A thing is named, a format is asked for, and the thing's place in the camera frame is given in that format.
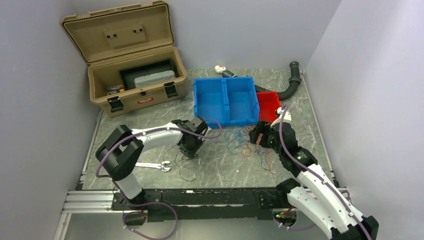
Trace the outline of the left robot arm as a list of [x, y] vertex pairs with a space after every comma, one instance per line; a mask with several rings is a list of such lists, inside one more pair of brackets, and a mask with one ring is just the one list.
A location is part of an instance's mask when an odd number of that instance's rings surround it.
[[123, 124], [108, 136], [95, 157], [125, 195], [124, 204], [137, 210], [145, 202], [146, 194], [134, 174], [141, 154], [162, 146], [177, 145], [185, 157], [193, 159], [207, 138], [207, 130], [206, 121], [198, 116], [145, 129], [130, 129]]

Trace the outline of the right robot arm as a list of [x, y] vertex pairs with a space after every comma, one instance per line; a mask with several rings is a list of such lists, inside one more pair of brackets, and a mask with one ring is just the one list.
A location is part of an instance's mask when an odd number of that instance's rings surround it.
[[365, 216], [335, 187], [313, 154], [298, 144], [287, 122], [260, 120], [249, 133], [250, 142], [273, 150], [293, 177], [276, 186], [276, 203], [303, 212], [330, 240], [375, 240], [379, 223]]

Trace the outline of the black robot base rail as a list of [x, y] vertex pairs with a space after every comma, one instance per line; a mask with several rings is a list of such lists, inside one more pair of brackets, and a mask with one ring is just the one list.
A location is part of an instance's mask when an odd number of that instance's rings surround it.
[[115, 192], [113, 211], [144, 212], [148, 222], [244, 219], [296, 222], [298, 213], [275, 187], [145, 189], [141, 199], [126, 201]]

